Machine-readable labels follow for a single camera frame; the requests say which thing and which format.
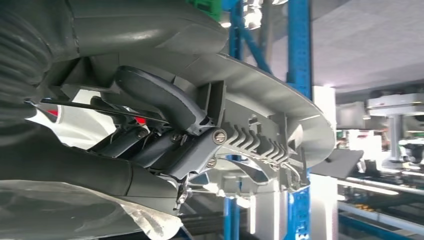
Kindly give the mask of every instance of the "gray lever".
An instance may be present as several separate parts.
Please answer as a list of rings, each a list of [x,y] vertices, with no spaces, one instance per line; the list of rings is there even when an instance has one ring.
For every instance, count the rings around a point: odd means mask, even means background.
[[[120,66],[116,84],[134,99],[158,108],[169,124],[190,135],[200,136],[213,127],[205,112],[172,83],[131,66]]]

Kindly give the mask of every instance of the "flexible hose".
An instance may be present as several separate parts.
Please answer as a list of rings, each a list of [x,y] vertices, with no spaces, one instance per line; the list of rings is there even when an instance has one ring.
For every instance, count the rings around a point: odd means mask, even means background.
[[[0,125],[36,114],[52,63],[122,50],[216,53],[226,31],[184,3],[165,0],[0,0]]]

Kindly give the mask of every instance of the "blue metal rack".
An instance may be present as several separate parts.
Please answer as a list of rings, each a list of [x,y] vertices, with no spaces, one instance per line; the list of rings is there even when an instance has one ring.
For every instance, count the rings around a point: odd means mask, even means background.
[[[310,0],[288,1],[287,83],[312,100]],[[309,239],[309,187],[288,193],[287,199],[287,233],[284,240]]]
[[[238,1],[230,10],[229,53],[242,60],[243,42],[245,40],[257,66],[265,72],[272,73],[267,65],[263,52],[254,42],[249,30],[243,22],[243,1]],[[288,1],[288,73],[287,83],[304,96],[312,100],[312,57],[311,57],[311,16],[310,0]],[[310,192],[305,188],[299,192],[288,193],[287,196],[287,232],[284,240],[310,239]],[[231,201],[225,200],[225,227],[231,225]],[[230,233],[224,233],[225,240],[238,240]]]

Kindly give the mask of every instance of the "blue steel column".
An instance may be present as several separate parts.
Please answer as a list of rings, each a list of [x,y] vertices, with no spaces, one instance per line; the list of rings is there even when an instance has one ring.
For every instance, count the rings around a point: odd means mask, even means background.
[[[241,31],[244,29],[243,1],[239,0],[229,12],[231,26],[229,27],[229,55],[243,61],[243,40]]]
[[[287,83],[312,100],[311,16],[309,0],[288,1]],[[310,238],[309,187],[287,196],[284,240]]]
[[[224,198],[224,240],[231,240],[231,205],[231,199]]]
[[[238,0],[235,4],[231,1],[228,5],[233,6],[229,11],[231,26],[229,28],[229,55],[243,61],[243,1]],[[229,155],[229,161],[239,161],[240,156]],[[224,200],[224,240],[239,240],[240,235],[240,207],[236,199],[228,197]]]

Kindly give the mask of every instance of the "screw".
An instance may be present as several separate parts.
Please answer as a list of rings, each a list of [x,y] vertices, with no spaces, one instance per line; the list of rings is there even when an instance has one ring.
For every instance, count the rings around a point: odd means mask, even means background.
[[[181,140],[181,135],[180,135],[180,134],[178,134],[178,133],[174,133],[174,134],[172,134],[172,135],[171,135],[171,140],[172,140],[173,142],[178,142],[178,141],[180,141],[180,140]]]
[[[145,138],[149,133],[147,132],[146,129],[142,129],[138,134],[137,134],[137,138],[138,139],[143,139]]]
[[[227,140],[227,135],[224,131],[218,130],[213,134],[213,141],[216,144],[223,144]]]
[[[185,196],[181,196],[180,198],[178,198],[178,203],[179,204],[183,204],[186,201],[186,197]]]
[[[211,158],[207,162],[206,167],[209,168],[209,169],[211,169],[211,168],[215,167],[215,165],[217,165],[217,159],[216,158]]]

